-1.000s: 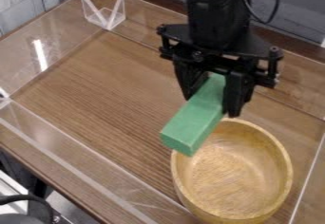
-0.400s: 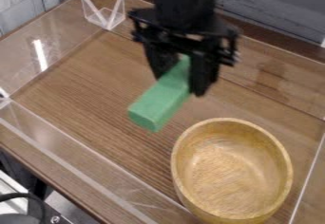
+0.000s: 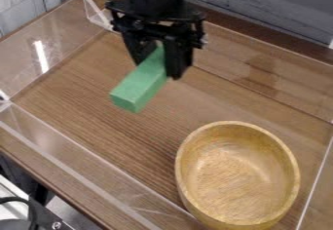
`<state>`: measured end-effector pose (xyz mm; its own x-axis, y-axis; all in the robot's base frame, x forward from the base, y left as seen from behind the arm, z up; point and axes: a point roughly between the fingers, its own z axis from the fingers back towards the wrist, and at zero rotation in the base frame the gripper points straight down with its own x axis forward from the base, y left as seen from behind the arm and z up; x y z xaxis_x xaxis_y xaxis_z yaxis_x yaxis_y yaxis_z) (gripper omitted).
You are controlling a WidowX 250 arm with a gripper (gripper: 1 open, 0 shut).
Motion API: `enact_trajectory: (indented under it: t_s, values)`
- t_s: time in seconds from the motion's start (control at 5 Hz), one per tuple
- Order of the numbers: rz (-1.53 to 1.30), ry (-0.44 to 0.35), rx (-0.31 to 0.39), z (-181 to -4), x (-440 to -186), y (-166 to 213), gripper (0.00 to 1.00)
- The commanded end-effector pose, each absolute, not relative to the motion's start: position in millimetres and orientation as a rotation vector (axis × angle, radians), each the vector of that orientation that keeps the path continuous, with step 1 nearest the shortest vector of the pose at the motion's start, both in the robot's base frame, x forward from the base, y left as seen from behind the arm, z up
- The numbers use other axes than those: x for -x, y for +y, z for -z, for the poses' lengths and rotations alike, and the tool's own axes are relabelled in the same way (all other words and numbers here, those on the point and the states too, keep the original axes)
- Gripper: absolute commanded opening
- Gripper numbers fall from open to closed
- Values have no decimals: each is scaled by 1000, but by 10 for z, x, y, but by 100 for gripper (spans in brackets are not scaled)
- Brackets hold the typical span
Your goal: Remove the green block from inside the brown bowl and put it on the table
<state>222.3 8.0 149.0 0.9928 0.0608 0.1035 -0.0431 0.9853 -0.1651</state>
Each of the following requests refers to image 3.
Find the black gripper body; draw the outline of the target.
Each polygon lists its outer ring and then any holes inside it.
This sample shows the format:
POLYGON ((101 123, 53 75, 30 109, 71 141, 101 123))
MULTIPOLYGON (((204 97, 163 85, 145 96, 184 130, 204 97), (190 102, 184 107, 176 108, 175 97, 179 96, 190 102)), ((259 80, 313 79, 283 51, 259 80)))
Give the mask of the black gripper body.
POLYGON ((105 8, 120 33, 133 31, 144 37, 176 39, 192 48, 203 47, 204 14, 184 0, 109 0, 105 8))

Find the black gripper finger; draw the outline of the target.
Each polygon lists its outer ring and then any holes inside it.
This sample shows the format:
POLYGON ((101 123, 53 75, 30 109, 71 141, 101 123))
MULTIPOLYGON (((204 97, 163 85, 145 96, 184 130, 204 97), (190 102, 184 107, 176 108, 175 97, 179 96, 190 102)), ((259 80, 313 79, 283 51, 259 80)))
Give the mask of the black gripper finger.
POLYGON ((120 35, 133 63, 139 65, 156 50, 156 41, 143 31, 125 31, 120 35))
POLYGON ((192 64, 192 46, 187 40, 176 36, 167 36, 163 41, 166 76, 178 80, 192 64))

